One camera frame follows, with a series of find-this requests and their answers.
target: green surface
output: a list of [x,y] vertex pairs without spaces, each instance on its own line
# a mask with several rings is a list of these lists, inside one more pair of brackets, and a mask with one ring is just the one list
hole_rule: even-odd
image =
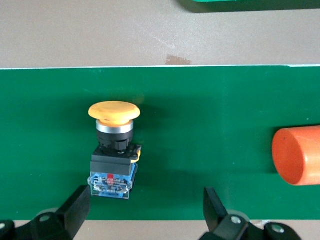
[[192,13],[319,9],[319,0],[176,0]]
[[291,186],[276,130],[320,124],[320,67],[0,70],[0,219],[31,219],[85,185],[89,107],[137,104],[142,144],[130,200],[92,198],[92,220],[202,220],[203,187],[251,219],[319,219],[320,186]]

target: orange cylinder end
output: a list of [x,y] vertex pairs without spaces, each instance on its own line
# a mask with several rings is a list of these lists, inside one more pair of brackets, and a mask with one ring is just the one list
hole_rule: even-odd
[[272,141],[276,170],[295,186],[320,184],[320,126],[283,128]]

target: brown tape patch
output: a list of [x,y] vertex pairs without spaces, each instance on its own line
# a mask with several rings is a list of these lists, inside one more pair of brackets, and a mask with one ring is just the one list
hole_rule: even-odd
[[191,65],[191,61],[182,57],[168,55],[165,65]]

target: gray floor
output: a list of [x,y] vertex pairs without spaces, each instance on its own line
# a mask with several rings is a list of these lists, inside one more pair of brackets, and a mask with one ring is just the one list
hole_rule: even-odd
[[[303,240],[319,237],[320,221],[278,220],[292,227]],[[27,221],[16,221],[21,226]],[[261,221],[253,223],[263,228]],[[85,221],[75,240],[197,240],[208,231],[205,221]]]
[[2,0],[0,68],[320,64],[320,9],[192,13],[179,2]]

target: yellow mushroom button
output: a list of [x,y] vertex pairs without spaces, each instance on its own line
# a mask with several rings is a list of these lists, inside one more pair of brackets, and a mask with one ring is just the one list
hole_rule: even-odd
[[92,105],[89,115],[106,126],[123,126],[140,116],[140,109],[129,102],[103,101]]

